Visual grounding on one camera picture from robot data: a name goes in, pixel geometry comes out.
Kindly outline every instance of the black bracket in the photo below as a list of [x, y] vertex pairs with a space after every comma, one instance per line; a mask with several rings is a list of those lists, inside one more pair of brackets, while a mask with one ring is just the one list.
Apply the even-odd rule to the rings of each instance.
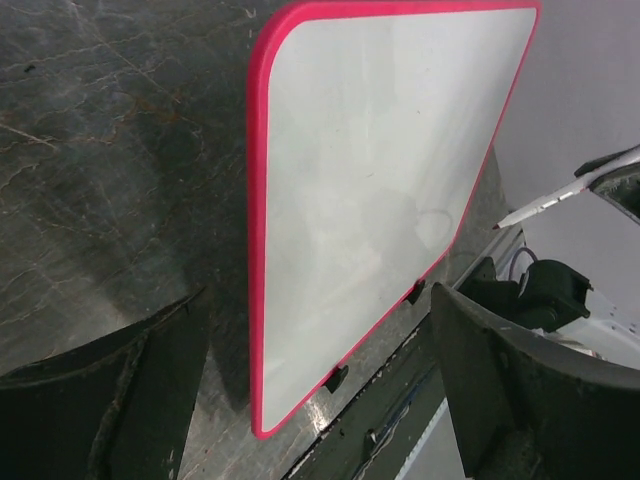
[[422, 291], [424, 290], [425, 285], [426, 285], [426, 282], [424, 280], [418, 280], [413, 285], [413, 288], [411, 289], [411, 291], [409, 292], [409, 295], [407, 295], [407, 298], [405, 298], [405, 300], [409, 302], [411, 305], [415, 305], [418, 299], [420, 298], [420, 295], [422, 295]]
[[347, 374], [349, 373], [349, 365], [345, 365], [344, 367], [337, 367], [331, 376], [324, 382], [324, 387], [329, 390], [329, 393], [336, 393], [336, 390], [340, 388], [344, 379], [347, 378]]

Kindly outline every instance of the gray tabletop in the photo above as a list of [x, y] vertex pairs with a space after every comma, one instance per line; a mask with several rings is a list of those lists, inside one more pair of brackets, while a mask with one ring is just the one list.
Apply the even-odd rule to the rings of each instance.
[[[244, 82], [282, 1], [0, 0], [0, 373], [208, 284], [211, 348], [178, 478], [280, 478], [429, 308], [402, 305], [273, 438], [250, 433]], [[490, 158], [452, 282], [506, 213]]]

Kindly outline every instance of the white marker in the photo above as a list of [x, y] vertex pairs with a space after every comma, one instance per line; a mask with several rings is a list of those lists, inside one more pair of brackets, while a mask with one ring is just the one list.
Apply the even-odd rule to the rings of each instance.
[[591, 172], [587, 172], [581, 177], [578, 177], [576, 180], [571, 182], [570, 184], [562, 187], [559, 190], [556, 190], [550, 195], [544, 195], [542, 197], [536, 198], [533, 202], [525, 205], [524, 207], [516, 210], [515, 212], [510, 213], [502, 220], [500, 220], [496, 225], [494, 225], [494, 230], [498, 228], [509, 227], [511, 225], [515, 225], [523, 220], [526, 220], [529, 217], [533, 217], [534, 215], [544, 212], [547, 208], [555, 205], [556, 203], [561, 202], [573, 195], [577, 195], [581, 192], [584, 192], [589, 185], [591, 185], [598, 178], [606, 175], [607, 173], [611, 173], [614, 170], [617, 170], [622, 167], [626, 167], [628, 165], [633, 165], [634, 163], [640, 162], [640, 147], [636, 147], [633, 150], [629, 150], [626, 153], [620, 155], [620, 157], [615, 160], [611, 160], [608, 163], [605, 163], [601, 167], [598, 167]]

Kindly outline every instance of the red frame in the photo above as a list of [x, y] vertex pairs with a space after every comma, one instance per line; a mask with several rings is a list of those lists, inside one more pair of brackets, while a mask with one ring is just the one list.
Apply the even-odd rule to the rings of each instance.
[[[247, 82], [247, 157], [248, 157], [248, 229], [249, 229], [249, 321], [250, 321], [250, 375], [251, 375], [251, 425], [252, 431], [259, 439], [270, 437], [293, 414], [318, 390], [331, 376], [327, 375], [316, 385], [296, 407], [274, 428], [269, 431], [262, 430], [262, 402], [263, 402], [263, 372], [264, 372], [264, 305], [265, 305], [265, 273], [266, 273], [266, 228], [267, 228], [267, 132], [269, 124], [269, 78], [271, 68], [278, 52], [287, 35], [298, 25], [310, 20], [332, 19], [332, 18], [359, 18], [389, 15], [412, 15], [424, 13], [450, 13], [468, 12], [480, 10], [510, 10], [520, 8], [535, 8], [536, 19], [531, 29], [531, 35], [522, 55], [522, 60], [516, 71], [511, 90], [507, 95], [505, 105], [500, 114], [496, 131], [494, 132], [489, 150], [496, 133], [500, 127], [500, 122], [504, 116], [507, 104], [511, 98], [513, 87], [520, 74], [522, 63], [529, 50], [531, 39], [533, 38], [538, 18], [540, 16], [541, 5], [538, 0], [494, 0], [494, 1], [371, 1], [371, 0], [302, 0], [291, 3], [276, 12], [267, 22], [260, 32], [260, 35], [253, 48], [249, 61], [249, 72]], [[440, 258], [424, 273], [422, 278], [449, 253], [451, 246], [460, 233], [460, 226], [466, 217], [471, 200], [478, 187], [478, 180], [486, 165], [485, 154], [478, 179], [471, 191], [469, 201], [463, 213], [462, 219], [456, 233], [447, 250]], [[410, 293], [409, 289], [398, 302], [353, 346], [351, 350], [338, 362], [343, 364], [346, 359], [356, 350], [371, 333], [380, 325], [387, 316], [404, 300]]]

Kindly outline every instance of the whiteboard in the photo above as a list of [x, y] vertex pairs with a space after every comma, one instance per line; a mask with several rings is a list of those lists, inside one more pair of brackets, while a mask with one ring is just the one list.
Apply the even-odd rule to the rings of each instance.
[[451, 247], [536, 18], [531, 2], [329, 1], [265, 26], [247, 97], [258, 437]]

